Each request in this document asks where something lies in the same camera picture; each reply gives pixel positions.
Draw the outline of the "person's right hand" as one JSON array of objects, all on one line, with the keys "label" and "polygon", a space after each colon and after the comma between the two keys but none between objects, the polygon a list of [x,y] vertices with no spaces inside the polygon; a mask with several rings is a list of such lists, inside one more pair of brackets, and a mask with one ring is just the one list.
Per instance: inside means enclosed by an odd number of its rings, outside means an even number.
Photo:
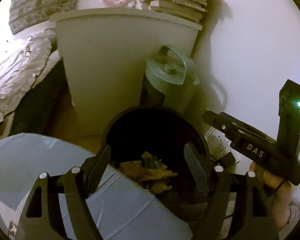
[{"label": "person's right hand", "polygon": [[271,174],[257,165],[254,161],[250,164],[249,171],[262,172],[263,182],[273,190],[275,198],[271,205],[271,212],[275,219],[279,233],[289,234],[300,219],[300,202],[293,198],[293,187],[290,182]]}]

